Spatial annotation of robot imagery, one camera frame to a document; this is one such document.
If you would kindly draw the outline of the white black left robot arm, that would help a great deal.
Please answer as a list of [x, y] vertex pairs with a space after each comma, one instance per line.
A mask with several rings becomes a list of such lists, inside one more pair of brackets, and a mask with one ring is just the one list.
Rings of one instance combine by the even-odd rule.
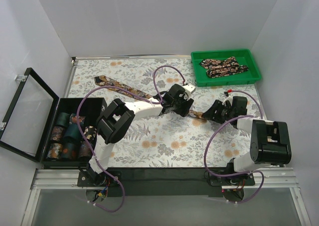
[[192, 84], [175, 84], [155, 96], [138, 97], [137, 102], [115, 99], [102, 109], [97, 119], [96, 145], [86, 167], [90, 182], [95, 186], [105, 183], [104, 170], [108, 168], [113, 147], [124, 138], [133, 121], [170, 112], [185, 117], [194, 102], [191, 95], [195, 89]]

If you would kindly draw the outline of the cat print brown tie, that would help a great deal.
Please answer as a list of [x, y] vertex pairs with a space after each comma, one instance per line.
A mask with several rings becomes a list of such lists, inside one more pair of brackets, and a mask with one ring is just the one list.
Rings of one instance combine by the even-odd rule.
[[105, 75], [101, 75], [101, 76], [97, 76], [97, 77], [94, 77], [94, 81], [95, 81], [95, 84], [99, 87], [102, 87], [102, 86], [113, 86], [113, 87], [118, 87], [118, 88], [121, 88], [121, 89], [124, 89], [128, 92], [130, 92], [130, 94], [124, 92], [123, 90], [119, 90], [119, 89], [114, 89], [114, 88], [110, 88], [111, 91], [114, 91], [114, 92], [118, 92], [122, 95], [125, 95], [125, 96], [128, 96], [130, 98], [134, 98], [134, 99], [138, 99], [137, 97], [133, 96], [132, 94], [135, 94], [143, 99], [149, 99], [152, 97], [152, 95], [150, 94], [147, 94], [141, 90], [138, 90], [136, 88], [133, 88], [131, 86], [128, 86], [126, 84], [122, 84], [114, 79], [111, 79], [111, 78], [108, 78], [106, 77]]

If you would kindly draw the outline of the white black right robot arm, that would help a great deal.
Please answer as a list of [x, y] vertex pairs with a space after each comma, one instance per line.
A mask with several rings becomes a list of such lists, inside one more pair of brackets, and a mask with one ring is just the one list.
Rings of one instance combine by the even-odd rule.
[[231, 124], [238, 130], [250, 134], [249, 152], [232, 159], [224, 172], [215, 173], [208, 169], [204, 152], [204, 166], [209, 175], [226, 178], [231, 185], [239, 184], [244, 175], [270, 165], [288, 164], [292, 157], [288, 126], [285, 122], [264, 120], [247, 115], [246, 97], [227, 97], [225, 101], [216, 100], [202, 117], [222, 124]]

